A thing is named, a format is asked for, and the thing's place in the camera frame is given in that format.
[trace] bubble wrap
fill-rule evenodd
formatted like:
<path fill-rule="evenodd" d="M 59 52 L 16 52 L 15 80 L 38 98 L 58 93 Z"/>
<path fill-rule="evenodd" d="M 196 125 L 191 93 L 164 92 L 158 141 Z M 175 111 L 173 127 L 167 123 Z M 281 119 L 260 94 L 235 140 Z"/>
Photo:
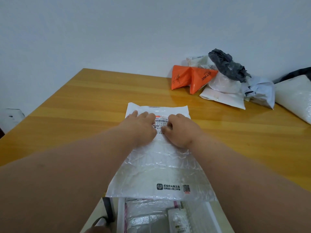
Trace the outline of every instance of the bubble wrap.
<path fill-rule="evenodd" d="M 147 146 L 134 149 L 109 184 L 107 197 L 154 200 L 215 200 L 215 193 L 202 168 L 187 149 L 172 145 L 161 133 L 170 114 L 189 117 L 188 107 L 149 107 L 129 103 L 134 110 L 154 113 L 157 135 Z"/>

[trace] qr code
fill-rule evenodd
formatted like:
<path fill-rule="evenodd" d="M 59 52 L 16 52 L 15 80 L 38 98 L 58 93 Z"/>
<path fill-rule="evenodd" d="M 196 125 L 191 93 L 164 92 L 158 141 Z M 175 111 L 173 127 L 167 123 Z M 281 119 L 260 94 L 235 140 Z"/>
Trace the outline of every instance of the qr code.
<path fill-rule="evenodd" d="M 189 187 L 189 185 L 183 185 L 183 188 L 184 188 L 184 192 L 186 194 L 190 194 L 190 187 Z"/>

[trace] black printed logo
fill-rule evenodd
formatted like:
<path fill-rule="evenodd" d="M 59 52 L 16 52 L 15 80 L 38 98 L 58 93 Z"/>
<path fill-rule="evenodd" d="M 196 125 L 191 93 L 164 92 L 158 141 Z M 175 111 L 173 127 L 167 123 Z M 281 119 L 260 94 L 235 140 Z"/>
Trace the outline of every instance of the black printed logo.
<path fill-rule="evenodd" d="M 158 189 L 158 190 L 163 190 L 163 185 L 162 185 L 162 184 L 157 184 L 157 185 L 156 185 L 156 189 Z"/>

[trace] white wall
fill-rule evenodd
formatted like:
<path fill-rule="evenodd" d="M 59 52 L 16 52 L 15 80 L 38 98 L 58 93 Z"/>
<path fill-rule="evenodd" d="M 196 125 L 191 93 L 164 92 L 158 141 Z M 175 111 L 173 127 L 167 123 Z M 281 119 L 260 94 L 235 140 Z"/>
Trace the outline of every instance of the white wall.
<path fill-rule="evenodd" d="M 311 66 L 311 0 L 1 0 L 0 108 L 31 113 L 82 68 L 170 76 L 219 48 L 257 76 Z"/>

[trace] barcode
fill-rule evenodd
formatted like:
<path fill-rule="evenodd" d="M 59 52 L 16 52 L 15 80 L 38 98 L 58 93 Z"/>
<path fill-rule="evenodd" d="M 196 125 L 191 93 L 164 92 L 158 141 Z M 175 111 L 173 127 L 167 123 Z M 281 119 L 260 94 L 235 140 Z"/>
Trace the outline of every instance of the barcode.
<path fill-rule="evenodd" d="M 190 192 L 190 187 L 189 185 L 183 185 L 184 192 Z"/>

